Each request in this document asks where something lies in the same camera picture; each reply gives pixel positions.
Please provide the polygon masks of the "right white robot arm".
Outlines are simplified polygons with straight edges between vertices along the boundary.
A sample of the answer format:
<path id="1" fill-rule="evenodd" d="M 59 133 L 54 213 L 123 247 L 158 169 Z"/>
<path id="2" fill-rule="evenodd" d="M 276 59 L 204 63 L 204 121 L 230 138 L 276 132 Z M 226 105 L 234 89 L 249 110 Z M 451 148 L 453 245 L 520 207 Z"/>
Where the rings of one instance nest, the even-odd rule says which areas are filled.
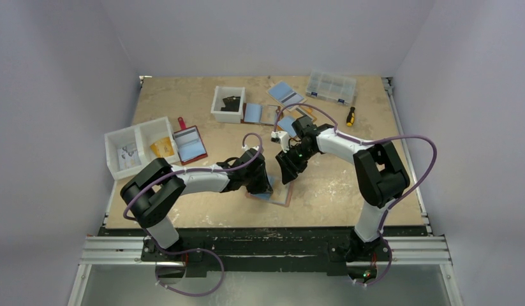
<path id="1" fill-rule="evenodd" d="M 347 262 L 366 259 L 382 242 L 383 225 L 391 206 L 410 186 L 410 178 L 392 142 L 371 143 L 340 133 L 335 126 L 317 126 L 303 116 L 292 123 L 299 142 L 290 144 L 286 131 L 273 131 L 271 140 L 281 151 L 276 160 L 284 184 L 295 180 L 316 154 L 330 154 L 355 168 L 364 204 L 341 257 Z"/>

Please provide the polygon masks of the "pink card holder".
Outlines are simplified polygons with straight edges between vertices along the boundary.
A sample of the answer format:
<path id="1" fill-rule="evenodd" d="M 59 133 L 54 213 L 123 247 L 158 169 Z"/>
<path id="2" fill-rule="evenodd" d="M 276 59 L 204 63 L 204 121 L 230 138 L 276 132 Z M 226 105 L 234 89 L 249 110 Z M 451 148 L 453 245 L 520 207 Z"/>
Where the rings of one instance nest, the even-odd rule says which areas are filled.
<path id="1" fill-rule="evenodd" d="M 246 197 L 270 203 L 273 205 L 279 205 L 282 207 L 288 207 L 292 198 L 293 182 L 283 184 L 281 179 L 276 176 L 269 175 L 269 182 L 272 185 L 273 192 L 271 194 L 250 194 L 246 193 Z"/>

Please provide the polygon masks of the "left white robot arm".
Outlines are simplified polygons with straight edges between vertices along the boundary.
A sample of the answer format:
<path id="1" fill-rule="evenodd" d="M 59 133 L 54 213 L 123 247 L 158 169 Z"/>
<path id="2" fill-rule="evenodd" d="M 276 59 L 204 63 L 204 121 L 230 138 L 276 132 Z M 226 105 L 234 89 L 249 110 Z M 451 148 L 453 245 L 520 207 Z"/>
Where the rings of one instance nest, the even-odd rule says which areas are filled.
<path id="1" fill-rule="evenodd" d="M 257 148 L 202 168 L 174 166 L 159 157 L 125 184 L 120 196 L 127 206 L 124 216 L 155 239 L 160 256 L 173 261 L 182 252 L 181 238 L 168 217 L 175 202 L 187 194 L 227 193 L 241 187 L 250 194 L 273 192 L 265 158 Z"/>

